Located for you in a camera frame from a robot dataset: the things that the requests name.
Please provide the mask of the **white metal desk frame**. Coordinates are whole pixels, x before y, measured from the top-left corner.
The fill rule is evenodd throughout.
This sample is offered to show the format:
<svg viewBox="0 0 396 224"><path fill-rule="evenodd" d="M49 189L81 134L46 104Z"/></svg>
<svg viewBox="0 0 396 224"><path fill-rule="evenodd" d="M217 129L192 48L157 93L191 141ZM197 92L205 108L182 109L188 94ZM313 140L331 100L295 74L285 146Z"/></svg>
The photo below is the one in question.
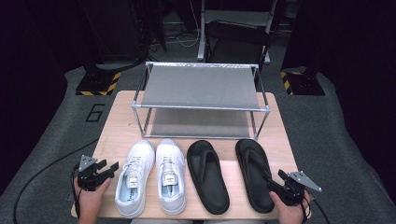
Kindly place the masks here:
<svg viewBox="0 0 396 224"><path fill-rule="evenodd" d="M276 14L276 5L278 0L270 0L271 9L269 11L246 11L246 10L210 10L205 8L206 0L201 0L201 28L199 30L199 48L197 60L202 62L205 59L205 25L211 21L231 21L250 25L256 25L265 28L267 34L270 33L272 22Z"/></svg>

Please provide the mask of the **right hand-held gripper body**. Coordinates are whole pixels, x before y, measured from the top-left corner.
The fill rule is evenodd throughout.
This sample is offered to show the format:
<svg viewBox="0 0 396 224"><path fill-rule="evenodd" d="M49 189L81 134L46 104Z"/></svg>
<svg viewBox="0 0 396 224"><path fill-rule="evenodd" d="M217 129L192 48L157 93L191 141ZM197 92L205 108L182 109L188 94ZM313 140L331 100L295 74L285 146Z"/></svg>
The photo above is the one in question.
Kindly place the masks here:
<svg viewBox="0 0 396 224"><path fill-rule="evenodd" d="M319 187L310 177L308 177L303 171L289 172L286 173L290 178L291 182L281 186L281 190L276 192L281 201L287 206L294 206L303 202L305 188L322 192L322 188Z"/></svg>

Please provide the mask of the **black stand base, striped edge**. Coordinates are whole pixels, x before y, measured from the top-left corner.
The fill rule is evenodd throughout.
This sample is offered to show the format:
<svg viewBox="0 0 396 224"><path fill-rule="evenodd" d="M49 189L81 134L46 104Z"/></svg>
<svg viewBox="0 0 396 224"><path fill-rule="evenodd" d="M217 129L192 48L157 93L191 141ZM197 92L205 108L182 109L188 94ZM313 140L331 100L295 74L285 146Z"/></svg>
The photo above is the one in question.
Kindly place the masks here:
<svg viewBox="0 0 396 224"><path fill-rule="evenodd" d="M116 88L120 72L100 72L98 75L85 75L76 88L76 95L110 95Z"/></svg>
<svg viewBox="0 0 396 224"><path fill-rule="evenodd" d="M307 77L300 72L280 73L284 88L288 95L324 95L316 77Z"/></svg>

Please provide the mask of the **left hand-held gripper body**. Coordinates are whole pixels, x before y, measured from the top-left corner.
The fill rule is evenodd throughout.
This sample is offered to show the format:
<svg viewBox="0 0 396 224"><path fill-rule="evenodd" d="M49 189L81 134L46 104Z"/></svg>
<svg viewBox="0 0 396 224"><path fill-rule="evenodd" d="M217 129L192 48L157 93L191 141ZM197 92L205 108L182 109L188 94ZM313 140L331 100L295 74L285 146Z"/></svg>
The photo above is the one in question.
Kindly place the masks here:
<svg viewBox="0 0 396 224"><path fill-rule="evenodd" d="M93 165L99 162L96 158L82 155L78 165L78 185L87 191L95 191L106 179L100 177L101 173L93 170Z"/></svg>

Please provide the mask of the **person's right hand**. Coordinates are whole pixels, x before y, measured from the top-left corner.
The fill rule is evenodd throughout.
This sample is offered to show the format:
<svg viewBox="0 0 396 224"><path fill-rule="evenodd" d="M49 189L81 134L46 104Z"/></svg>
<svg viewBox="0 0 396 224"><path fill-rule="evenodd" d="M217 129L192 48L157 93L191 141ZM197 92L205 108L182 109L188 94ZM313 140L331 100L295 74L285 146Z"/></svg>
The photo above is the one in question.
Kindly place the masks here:
<svg viewBox="0 0 396 224"><path fill-rule="evenodd" d="M304 192L303 204L295 206L285 205L273 191L270 191L269 195L278 210L279 224L303 224L305 212L307 211L308 204L310 203L310 196L307 191Z"/></svg>

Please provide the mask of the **metal shoe rack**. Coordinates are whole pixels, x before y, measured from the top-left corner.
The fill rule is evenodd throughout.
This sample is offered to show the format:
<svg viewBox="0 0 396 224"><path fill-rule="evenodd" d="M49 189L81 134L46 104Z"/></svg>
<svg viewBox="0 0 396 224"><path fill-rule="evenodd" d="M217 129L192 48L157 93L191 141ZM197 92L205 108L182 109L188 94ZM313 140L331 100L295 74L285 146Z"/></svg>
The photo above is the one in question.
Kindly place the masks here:
<svg viewBox="0 0 396 224"><path fill-rule="evenodd" d="M131 103L144 137L257 139L271 112L257 64L146 63Z"/></svg>

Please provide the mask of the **white sneaker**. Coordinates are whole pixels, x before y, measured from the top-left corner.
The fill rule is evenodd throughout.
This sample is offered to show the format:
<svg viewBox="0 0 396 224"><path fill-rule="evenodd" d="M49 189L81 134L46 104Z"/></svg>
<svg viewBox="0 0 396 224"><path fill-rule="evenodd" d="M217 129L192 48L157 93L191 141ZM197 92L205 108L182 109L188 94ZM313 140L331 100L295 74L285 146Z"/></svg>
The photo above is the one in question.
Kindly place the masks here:
<svg viewBox="0 0 396 224"><path fill-rule="evenodd" d="M155 151L148 140L133 145L120 172L115 203L123 217L138 217L144 210L146 185Z"/></svg>
<svg viewBox="0 0 396 224"><path fill-rule="evenodd" d="M178 215L186 207L185 158L178 145L163 139L156 149L157 190L164 212Z"/></svg>

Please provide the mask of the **black slipper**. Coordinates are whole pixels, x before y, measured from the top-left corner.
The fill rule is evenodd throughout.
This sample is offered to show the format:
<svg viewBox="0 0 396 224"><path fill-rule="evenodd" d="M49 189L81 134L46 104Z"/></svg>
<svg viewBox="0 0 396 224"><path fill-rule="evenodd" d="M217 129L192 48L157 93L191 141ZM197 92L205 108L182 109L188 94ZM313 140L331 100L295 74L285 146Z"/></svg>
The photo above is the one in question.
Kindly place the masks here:
<svg viewBox="0 0 396 224"><path fill-rule="evenodd" d="M230 206L230 198L215 149L208 141L198 140L189 147L187 162L205 209L213 215L224 214Z"/></svg>
<svg viewBox="0 0 396 224"><path fill-rule="evenodd" d="M275 207L267 188L272 174L262 146L254 140L241 139L235 145L235 154L251 207L258 213L270 213Z"/></svg>

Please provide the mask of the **person's left hand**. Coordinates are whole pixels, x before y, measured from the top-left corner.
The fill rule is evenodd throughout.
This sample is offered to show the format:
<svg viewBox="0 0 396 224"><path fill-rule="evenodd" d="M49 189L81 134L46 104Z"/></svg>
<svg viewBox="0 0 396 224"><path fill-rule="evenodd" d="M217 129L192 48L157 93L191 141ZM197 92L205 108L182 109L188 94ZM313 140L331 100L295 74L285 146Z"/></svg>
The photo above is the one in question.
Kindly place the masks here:
<svg viewBox="0 0 396 224"><path fill-rule="evenodd" d="M108 178L96 191L86 191L78 185L78 180L74 180L75 191L79 193L80 216L97 217L102 206L103 197L110 186L111 179Z"/></svg>

